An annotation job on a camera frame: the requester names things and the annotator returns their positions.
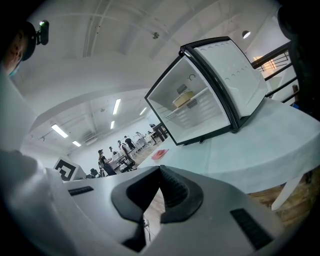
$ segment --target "white table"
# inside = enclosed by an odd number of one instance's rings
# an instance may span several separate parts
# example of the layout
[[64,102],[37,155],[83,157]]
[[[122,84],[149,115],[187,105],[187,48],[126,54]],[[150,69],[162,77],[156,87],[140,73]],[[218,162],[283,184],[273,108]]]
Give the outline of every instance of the white table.
[[265,98],[238,133],[225,133],[202,144],[176,146],[168,137],[138,167],[167,165],[218,179],[245,193],[286,183],[271,209],[293,192],[303,174],[320,165],[320,122],[279,101]]

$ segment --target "ceiling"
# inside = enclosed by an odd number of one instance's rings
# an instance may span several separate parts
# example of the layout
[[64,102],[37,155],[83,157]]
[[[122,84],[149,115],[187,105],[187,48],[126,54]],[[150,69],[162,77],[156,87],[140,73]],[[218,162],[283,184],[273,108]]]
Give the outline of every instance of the ceiling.
[[180,46],[229,36],[245,52],[274,7],[272,0],[47,1],[29,21],[50,22],[49,43],[12,78],[39,115],[26,140],[67,154],[73,140],[108,135],[111,121],[116,129],[140,118],[145,94]]

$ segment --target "person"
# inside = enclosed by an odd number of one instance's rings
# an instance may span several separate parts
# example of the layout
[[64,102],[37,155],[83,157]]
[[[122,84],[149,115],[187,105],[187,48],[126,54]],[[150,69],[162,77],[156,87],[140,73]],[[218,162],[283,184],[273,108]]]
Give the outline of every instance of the person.
[[136,135],[139,136],[139,138],[143,142],[143,144],[148,145],[148,143],[145,140],[145,137],[140,132],[136,131],[135,133],[136,133]]
[[130,150],[134,150],[136,147],[135,147],[135,145],[132,143],[132,140],[131,140],[130,138],[128,138],[127,136],[124,136],[124,138],[125,138],[124,141],[125,141],[125,143],[128,144]]
[[100,170],[105,170],[109,176],[116,175],[117,173],[112,168],[112,166],[108,163],[106,157],[104,156],[104,152],[102,149],[98,150],[98,154],[99,154],[98,165],[99,165]]
[[30,22],[23,22],[2,58],[2,65],[7,75],[14,75],[20,62],[31,57],[35,51],[36,42],[34,26]]
[[111,152],[113,155],[118,154],[118,151],[113,151],[113,149],[112,149],[112,147],[111,147],[111,146],[109,147],[109,149],[110,149],[110,152]]

